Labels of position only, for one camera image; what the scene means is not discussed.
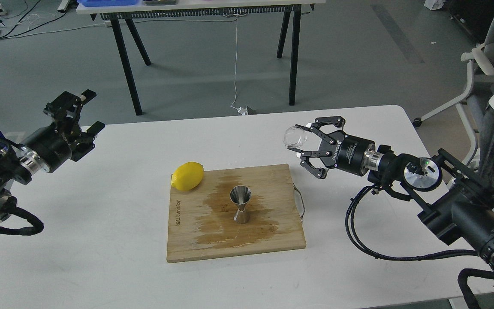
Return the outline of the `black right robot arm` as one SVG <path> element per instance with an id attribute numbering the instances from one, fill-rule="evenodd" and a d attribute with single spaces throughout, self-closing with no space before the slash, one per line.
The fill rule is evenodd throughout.
<path id="1" fill-rule="evenodd" d="M 286 129 L 283 142 L 296 153 L 301 166 L 316 178 L 326 178 L 331 169 L 368 176 L 372 184 L 351 199 L 346 211 L 349 240 L 365 254 L 388 261 L 478 256 L 491 270 L 466 268 L 458 275 L 467 307 L 478 309 L 468 279 L 474 276 L 494 280 L 494 190 L 444 149 L 433 157 L 395 154 L 390 146 L 376 146 L 370 139 L 346 133 L 344 125 L 343 117 L 316 118 L 305 126 L 297 124 Z M 371 250 L 355 232 L 355 209 L 366 194 L 382 191 L 392 198 L 415 201 L 422 209 L 418 218 L 443 243 L 450 245 L 463 238 L 472 248 L 404 258 Z"/>

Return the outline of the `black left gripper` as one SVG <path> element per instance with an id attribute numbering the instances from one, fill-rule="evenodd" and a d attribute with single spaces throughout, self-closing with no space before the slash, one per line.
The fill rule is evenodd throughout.
<path id="1" fill-rule="evenodd" d="M 79 120 L 82 108 L 95 97 L 96 92 L 92 90 L 85 90 L 80 95 L 63 92 L 43 110 L 52 118 L 52 123 L 21 142 L 40 156 L 45 172 L 56 171 L 67 160 L 77 162 L 94 149 L 94 140 L 105 124 L 97 121 L 82 132 Z"/>

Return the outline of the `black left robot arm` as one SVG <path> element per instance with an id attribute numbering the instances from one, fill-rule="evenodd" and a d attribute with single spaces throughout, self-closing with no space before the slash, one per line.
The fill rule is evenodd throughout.
<path id="1" fill-rule="evenodd" d="M 10 181 L 27 185 L 36 172 L 53 173 L 67 160 L 79 161 L 94 149 L 104 123 L 97 121 L 83 131 L 79 121 L 82 109 L 95 97 L 92 90 L 80 95 L 63 92 L 43 110 L 51 123 L 22 143 L 12 142 L 0 131 L 0 234 L 33 236 L 43 231 L 43 222 L 18 207 L 16 197 L 6 187 Z"/>

